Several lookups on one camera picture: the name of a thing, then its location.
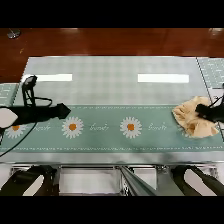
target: white flower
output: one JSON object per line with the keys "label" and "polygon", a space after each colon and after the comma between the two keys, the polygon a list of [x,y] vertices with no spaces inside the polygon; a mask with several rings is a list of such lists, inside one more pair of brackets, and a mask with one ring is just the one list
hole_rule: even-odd
{"label": "white flower", "polygon": [[82,130],[83,130],[83,122],[82,120],[80,120],[78,117],[74,118],[74,117],[69,117],[68,119],[66,119],[65,122],[63,122],[62,125],[62,131],[64,132],[63,135],[66,135],[66,138],[70,137],[71,138],[75,138],[76,136],[79,136],[80,134],[82,134]]}
{"label": "white flower", "polygon": [[23,131],[27,129],[26,125],[17,125],[11,126],[10,128],[6,129],[6,135],[8,138],[17,138],[23,134]]}
{"label": "white flower", "polygon": [[123,131],[123,135],[126,135],[126,138],[135,138],[141,134],[140,130],[142,130],[140,121],[134,117],[123,119],[120,127],[120,131]]}

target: crumpled towel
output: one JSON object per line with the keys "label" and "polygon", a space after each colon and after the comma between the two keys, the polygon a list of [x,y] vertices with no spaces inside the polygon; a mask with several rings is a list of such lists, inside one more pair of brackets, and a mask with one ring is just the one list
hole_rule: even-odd
{"label": "crumpled towel", "polygon": [[195,96],[173,109],[176,121],[185,129],[186,133],[195,138],[204,138],[219,133],[215,128],[215,123],[199,118],[195,109],[198,104],[209,105],[208,97]]}

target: red-brown floor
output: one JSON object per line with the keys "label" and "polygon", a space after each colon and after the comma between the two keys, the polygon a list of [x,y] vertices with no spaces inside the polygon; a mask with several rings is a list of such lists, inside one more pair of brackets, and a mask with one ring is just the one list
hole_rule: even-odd
{"label": "red-brown floor", "polygon": [[224,28],[0,28],[0,83],[18,82],[30,56],[224,57]]}

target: metal bar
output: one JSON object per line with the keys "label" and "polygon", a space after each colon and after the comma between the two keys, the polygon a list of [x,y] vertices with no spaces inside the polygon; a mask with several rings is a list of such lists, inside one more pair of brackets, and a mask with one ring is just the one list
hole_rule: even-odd
{"label": "metal bar", "polygon": [[158,196],[158,193],[141,178],[124,166],[119,167],[132,196]]}

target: table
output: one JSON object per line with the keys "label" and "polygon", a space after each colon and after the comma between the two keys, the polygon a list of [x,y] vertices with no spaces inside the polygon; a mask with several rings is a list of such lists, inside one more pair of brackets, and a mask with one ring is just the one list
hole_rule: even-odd
{"label": "table", "polygon": [[[195,57],[31,57],[23,76],[71,74],[68,75],[72,76],[71,81],[38,82],[35,95],[51,98],[54,104],[63,102],[72,112],[66,120],[39,123],[27,139],[0,161],[66,164],[224,161],[221,133],[203,140],[189,139],[171,113],[176,105],[194,96],[208,96],[200,63]],[[140,83],[138,74],[187,74],[189,83]],[[23,105],[21,86],[14,105]],[[130,120],[139,125],[134,136],[125,132]],[[31,127],[24,126],[22,134]],[[22,134],[16,138],[12,138],[11,132],[8,137],[5,135],[1,150],[13,146]]]}

